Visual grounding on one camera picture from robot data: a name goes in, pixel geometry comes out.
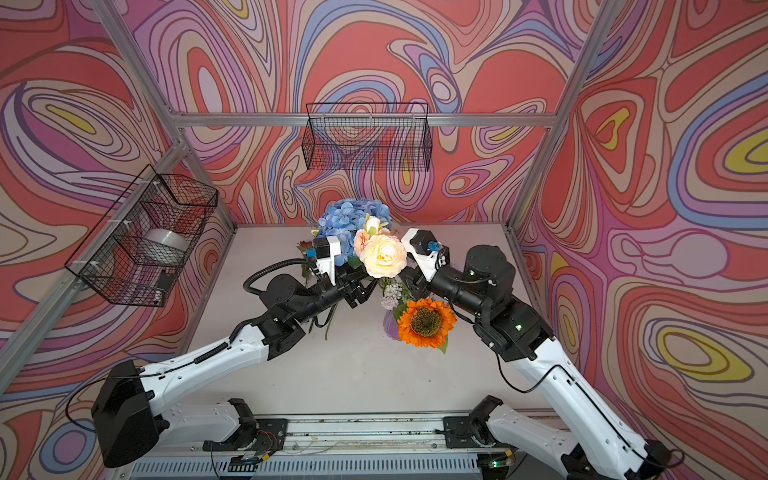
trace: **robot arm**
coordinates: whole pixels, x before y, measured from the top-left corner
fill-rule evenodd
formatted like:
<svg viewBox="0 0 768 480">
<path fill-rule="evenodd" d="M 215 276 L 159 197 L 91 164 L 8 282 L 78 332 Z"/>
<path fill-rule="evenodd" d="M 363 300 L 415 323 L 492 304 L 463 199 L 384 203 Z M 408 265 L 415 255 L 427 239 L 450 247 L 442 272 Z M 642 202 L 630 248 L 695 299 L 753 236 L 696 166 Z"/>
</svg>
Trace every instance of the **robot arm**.
<svg viewBox="0 0 768 480">
<path fill-rule="evenodd" d="M 472 313 L 473 329 L 481 340 L 537 385 L 571 429 L 555 431 L 487 397 L 471 414 L 480 443 L 514 445 L 569 478 L 643 480 L 664 470 L 669 450 L 626 426 L 571 364 L 549 325 L 511 294 L 515 268 L 498 247 L 471 248 L 464 271 L 459 272 L 449 265 L 448 247 L 428 230 L 411 229 L 402 242 L 418 264 L 400 274 L 412 293 L 436 293 Z M 184 407 L 184 421 L 178 402 L 239 368 L 286 352 L 304 336 L 300 323 L 342 299 L 352 308 L 368 300 L 377 282 L 363 286 L 364 271 L 334 267 L 337 247 L 333 237 L 315 239 L 303 259 L 255 273 L 243 288 L 259 295 L 267 310 L 238 324 L 227 338 L 143 369 L 136 369 L 132 361 L 115 366 L 91 410 L 104 464 L 125 465 L 158 442 L 206 438 L 230 449 L 246 448 L 256 430 L 244 402 Z M 305 287 L 282 274 L 265 291 L 251 286 L 259 277 L 295 263 L 306 263 L 317 283 Z"/>
<path fill-rule="evenodd" d="M 482 440 L 489 432 L 569 478 L 598 474 L 639 480 L 664 470 L 669 450 L 625 425 L 571 364 L 550 326 L 511 294 L 515 268 L 498 247 L 471 248 L 459 272 L 449 266 L 448 247 L 431 232 L 411 229 L 403 243 L 419 266 L 400 275 L 411 291 L 416 296 L 437 293 L 473 313 L 473 328 L 482 341 L 538 386 L 571 430 L 553 431 L 489 397 L 478 406 L 482 415 L 476 437 Z"/>
</svg>

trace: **artificial flower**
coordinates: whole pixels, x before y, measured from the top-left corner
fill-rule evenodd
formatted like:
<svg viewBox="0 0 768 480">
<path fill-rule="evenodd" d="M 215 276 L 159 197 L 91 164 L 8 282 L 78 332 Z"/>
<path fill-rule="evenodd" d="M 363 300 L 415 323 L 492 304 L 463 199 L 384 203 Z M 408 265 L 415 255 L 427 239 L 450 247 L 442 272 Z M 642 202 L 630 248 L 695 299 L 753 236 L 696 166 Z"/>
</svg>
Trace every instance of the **artificial flower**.
<svg viewBox="0 0 768 480">
<path fill-rule="evenodd" d="M 381 226 L 382 221 L 379 220 L 378 217 L 368 217 L 368 220 L 366 220 L 365 230 L 366 232 L 370 232 L 370 230 L 373 228 L 373 231 L 378 233 Z"/>
<path fill-rule="evenodd" d="M 349 257 L 356 255 L 354 249 L 355 232 L 364 228 L 369 217 L 376 217 L 380 224 L 391 221 L 389 208 L 381 200 L 345 198 L 330 204 L 326 212 L 317 220 L 312 235 L 318 238 L 339 238 L 341 254 L 336 255 L 334 263 L 342 266 Z"/>
<path fill-rule="evenodd" d="M 393 310 L 400 302 L 394 296 L 385 296 L 382 298 L 382 306 L 386 310 Z"/>
<path fill-rule="evenodd" d="M 456 315 L 442 301 L 422 298 L 408 301 L 408 309 L 399 320 L 400 339 L 413 346 L 440 348 L 453 330 Z"/>
<path fill-rule="evenodd" d="M 382 228 L 379 230 L 379 233 L 382 235 L 389 235 L 389 229 Z M 357 230 L 357 233 L 355 233 L 355 240 L 353 241 L 355 246 L 355 255 L 360 259 L 362 262 L 362 251 L 366 248 L 366 244 L 368 243 L 368 240 L 371 240 L 371 236 L 368 232 L 366 232 L 364 229 Z"/>
<path fill-rule="evenodd" d="M 359 255 L 373 278 L 394 277 L 406 267 L 406 248 L 392 235 L 373 235 Z"/>
</svg>

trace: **black wire basket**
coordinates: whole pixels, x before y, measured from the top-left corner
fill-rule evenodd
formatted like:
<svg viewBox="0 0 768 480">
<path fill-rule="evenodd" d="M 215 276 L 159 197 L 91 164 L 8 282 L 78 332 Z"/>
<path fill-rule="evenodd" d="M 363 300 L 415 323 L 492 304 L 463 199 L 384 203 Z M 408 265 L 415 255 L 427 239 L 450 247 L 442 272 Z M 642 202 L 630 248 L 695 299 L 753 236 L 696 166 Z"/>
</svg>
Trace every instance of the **black wire basket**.
<svg viewBox="0 0 768 480">
<path fill-rule="evenodd" d="M 185 175 L 154 173 L 96 253 L 71 262 L 86 237 L 65 266 L 109 303 L 164 306 L 218 198 L 214 187 Z"/>
<path fill-rule="evenodd" d="M 306 111 L 307 170 L 429 170 L 426 103 L 313 103 Z"/>
</svg>

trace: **white table surface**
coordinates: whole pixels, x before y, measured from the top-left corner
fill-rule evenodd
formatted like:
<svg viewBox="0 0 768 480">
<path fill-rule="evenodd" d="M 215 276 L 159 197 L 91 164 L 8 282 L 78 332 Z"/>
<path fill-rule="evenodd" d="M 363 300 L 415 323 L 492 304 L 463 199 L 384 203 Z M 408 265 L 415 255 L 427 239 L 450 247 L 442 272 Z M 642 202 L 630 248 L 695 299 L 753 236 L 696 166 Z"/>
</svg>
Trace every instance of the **white table surface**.
<svg viewBox="0 0 768 480">
<path fill-rule="evenodd" d="M 467 250 L 481 243 L 498 245 L 510 263 L 515 263 L 500 225 L 423 228 L 450 247 L 453 263 L 463 265 Z M 272 263 L 300 257 L 296 244 L 311 238 L 308 227 L 240 228 L 189 350 L 228 336 L 241 320 L 266 311 L 258 296 L 243 290 L 243 281 Z M 279 273 L 301 278 L 300 267 L 289 266 L 259 279 L 256 286 L 266 289 L 269 279 Z M 528 302 L 519 276 L 514 292 Z M 327 341 L 325 329 L 313 328 L 287 353 L 219 379 L 184 403 L 239 397 L 257 415 L 444 412 L 470 410 L 486 395 L 494 395 L 515 409 L 551 408 L 538 392 L 522 395 L 506 386 L 494 353 L 460 319 L 449 334 L 446 354 L 390 339 L 382 328 L 385 310 L 381 298 L 377 288 L 367 303 L 354 310 L 341 302 Z M 504 371 L 514 385 L 530 386 L 509 364 Z"/>
</svg>

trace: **psychedelic patterned wall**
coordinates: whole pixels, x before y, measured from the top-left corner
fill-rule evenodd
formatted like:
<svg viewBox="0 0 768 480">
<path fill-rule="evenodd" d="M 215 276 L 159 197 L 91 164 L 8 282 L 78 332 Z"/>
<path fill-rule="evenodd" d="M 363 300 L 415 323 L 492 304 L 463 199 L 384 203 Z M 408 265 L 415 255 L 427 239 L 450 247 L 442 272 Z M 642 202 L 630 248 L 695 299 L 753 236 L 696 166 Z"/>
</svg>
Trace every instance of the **psychedelic patterned wall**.
<svg viewBox="0 0 768 480">
<path fill-rule="evenodd" d="M 0 6 L 2 342 L 134 175 L 169 146 L 89 7 L 12 4 Z M 1 480 L 100 475 L 94 436 L 67 423 L 65 401 L 116 362 L 174 354 L 227 236 L 213 217 L 163 309 L 81 293 L 0 397 Z M 97 391 L 73 401 L 76 419 L 88 423 Z"/>
<path fill-rule="evenodd" d="M 554 111 L 596 2 L 128 2 L 124 18 L 179 111 L 301 112 L 313 101 Z M 238 223 L 313 222 L 375 197 L 400 221 L 502 221 L 542 129 L 436 128 L 428 174 L 307 173 L 299 128 L 194 128 Z"/>
<path fill-rule="evenodd" d="M 628 3 L 518 238 L 668 478 L 768 478 L 768 2 Z"/>
<path fill-rule="evenodd" d="M 0 7 L 0 334 L 168 140 L 92 12 Z"/>
<path fill-rule="evenodd" d="M 429 172 L 307 171 L 300 128 L 190 127 L 236 223 L 314 223 L 340 198 L 377 198 L 399 222 L 503 221 L 544 129 L 461 127 Z"/>
<path fill-rule="evenodd" d="M 433 111 L 553 111 L 596 2 L 121 2 L 171 104 L 301 112 L 423 99 Z"/>
</svg>

